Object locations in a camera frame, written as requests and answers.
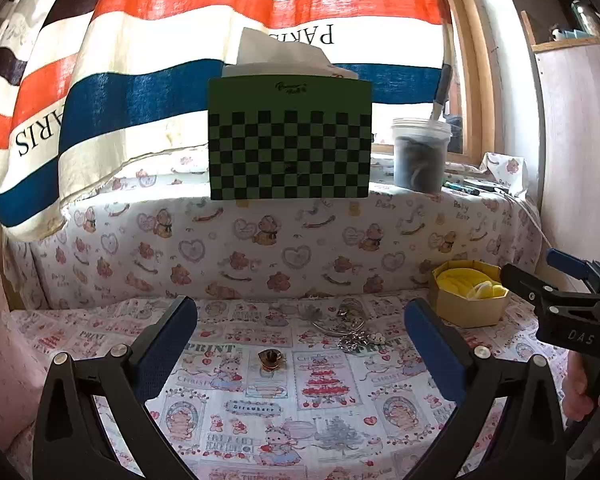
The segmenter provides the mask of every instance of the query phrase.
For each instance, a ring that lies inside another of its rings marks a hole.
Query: striped blanket
[[[206,143],[206,86],[244,27],[373,82],[373,130],[428,116],[437,0],[10,0],[0,12],[0,222],[20,240],[145,156]]]

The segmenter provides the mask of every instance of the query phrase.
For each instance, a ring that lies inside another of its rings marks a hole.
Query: pink cushion
[[[10,318],[0,278],[0,448],[36,418],[45,370],[27,348],[19,332],[7,327]]]

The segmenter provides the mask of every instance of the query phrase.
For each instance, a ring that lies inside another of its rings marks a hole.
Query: checkerboard pattern
[[[369,114],[210,113],[208,129],[212,200],[368,196]]]

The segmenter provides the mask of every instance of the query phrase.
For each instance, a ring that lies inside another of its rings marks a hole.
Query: wooden shelf
[[[549,41],[547,43],[538,43],[531,45],[534,52],[546,52],[548,50],[560,50],[562,48],[571,48],[574,46],[585,46],[600,44],[600,38],[573,38],[570,40]]]

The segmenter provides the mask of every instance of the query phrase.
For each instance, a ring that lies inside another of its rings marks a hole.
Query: human hand
[[[564,414],[580,421],[587,416],[594,407],[593,400],[585,395],[587,390],[587,375],[582,364],[582,356],[578,352],[570,351],[567,361],[567,376],[562,381],[562,410]]]

